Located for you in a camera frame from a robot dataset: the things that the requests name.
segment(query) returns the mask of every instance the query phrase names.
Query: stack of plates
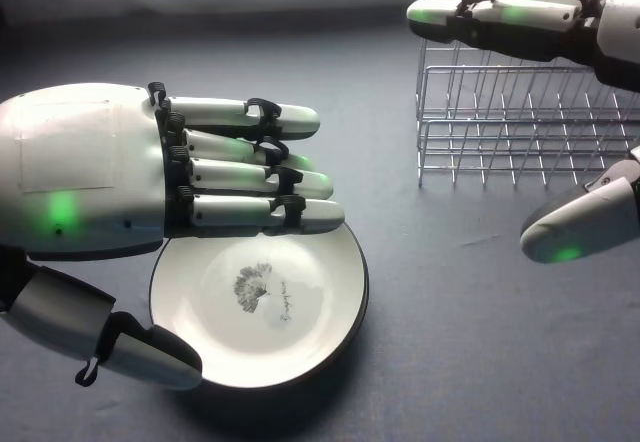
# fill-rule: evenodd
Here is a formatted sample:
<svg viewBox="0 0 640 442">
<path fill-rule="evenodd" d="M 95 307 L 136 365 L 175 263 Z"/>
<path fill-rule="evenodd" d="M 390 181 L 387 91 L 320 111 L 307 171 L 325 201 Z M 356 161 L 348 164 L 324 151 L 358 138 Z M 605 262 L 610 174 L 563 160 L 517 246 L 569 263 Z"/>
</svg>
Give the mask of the stack of plates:
<svg viewBox="0 0 640 442">
<path fill-rule="evenodd" d="M 319 370 L 353 339 L 369 297 L 348 228 L 320 235 L 174 239 L 151 283 L 151 317 L 202 358 L 205 380 L 253 389 Z"/>
</svg>

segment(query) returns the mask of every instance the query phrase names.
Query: fabric surface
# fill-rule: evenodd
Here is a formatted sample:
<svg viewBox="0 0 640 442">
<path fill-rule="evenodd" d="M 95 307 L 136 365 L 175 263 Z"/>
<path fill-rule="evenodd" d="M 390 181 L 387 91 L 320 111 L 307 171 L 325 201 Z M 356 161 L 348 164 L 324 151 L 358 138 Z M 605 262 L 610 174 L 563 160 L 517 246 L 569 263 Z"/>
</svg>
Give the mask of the fabric surface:
<svg viewBox="0 0 640 442">
<path fill-rule="evenodd" d="M 508 176 L 417 188 L 419 40 L 402 10 L 59 26 L 0 55 L 0 98 L 72 82 L 161 80 L 172 94 L 264 97 L 318 111 L 292 150 L 335 181 L 367 257 L 369 310 L 326 371 L 278 392 L 171 393 L 80 363 L 0 324 L 0 439 L 621 442 L 637 440 L 638 244 L 558 266 L 518 237 L 549 194 Z M 53 264 L 149 323 L 153 254 Z"/>
</svg>

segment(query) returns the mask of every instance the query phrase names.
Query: round ceramic plate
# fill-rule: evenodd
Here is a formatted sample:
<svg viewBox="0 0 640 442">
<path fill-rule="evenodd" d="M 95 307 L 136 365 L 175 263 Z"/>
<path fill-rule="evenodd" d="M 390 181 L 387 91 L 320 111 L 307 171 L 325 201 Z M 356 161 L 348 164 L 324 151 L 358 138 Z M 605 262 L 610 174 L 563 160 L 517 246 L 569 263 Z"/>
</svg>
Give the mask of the round ceramic plate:
<svg viewBox="0 0 640 442">
<path fill-rule="evenodd" d="M 151 282 L 153 322 L 189 343 L 204 379 L 236 388 L 294 381 L 357 332 L 369 276 L 351 230 L 169 241 Z"/>
</svg>

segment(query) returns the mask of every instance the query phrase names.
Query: white robotic hand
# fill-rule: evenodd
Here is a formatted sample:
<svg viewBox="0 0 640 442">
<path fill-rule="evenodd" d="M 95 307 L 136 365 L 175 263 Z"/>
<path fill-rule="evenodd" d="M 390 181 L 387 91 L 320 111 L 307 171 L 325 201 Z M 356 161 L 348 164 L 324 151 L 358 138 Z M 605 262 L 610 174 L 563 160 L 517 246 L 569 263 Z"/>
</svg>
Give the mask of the white robotic hand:
<svg viewBox="0 0 640 442">
<path fill-rule="evenodd" d="M 411 30 L 534 61 L 564 57 L 598 79 L 640 91 L 640 0 L 418 0 Z"/>
<path fill-rule="evenodd" d="M 596 180 L 536 210 L 524 223 L 522 250 L 542 263 L 587 257 L 640 237 L 640 147 Z"/>
<path fill-rule="evenodd" d="M 326 200 L 331 181 L 281 142 L 313 135 L 314 111 L 148 90 L 67 85 L 0 105 L 0 314 L 87 361 L 76 377 L 85 386 L 104 366 L 188 389 L 202 364 L 175 335 L 112 313 L 109 295 L 27 257 L 118 258 L 165 237 L 312 234 L 344 222 Z"/>
</svg>

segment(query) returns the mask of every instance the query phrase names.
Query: metal wire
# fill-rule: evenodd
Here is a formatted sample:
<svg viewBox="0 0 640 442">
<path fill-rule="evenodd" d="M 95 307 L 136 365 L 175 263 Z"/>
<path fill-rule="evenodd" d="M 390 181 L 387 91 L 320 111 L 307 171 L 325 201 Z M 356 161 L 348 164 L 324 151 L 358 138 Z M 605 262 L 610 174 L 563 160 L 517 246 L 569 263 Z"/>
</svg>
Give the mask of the metal wire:
<svg viewBox="0 0 640 442">
<path fill-rule="evenodd" d="M 423 41 L 416 80 L 418 181 L 425 172 L 579 184 L 640 141 L 640 97 L 566 60 L 527 62 Z"/>
</svg>

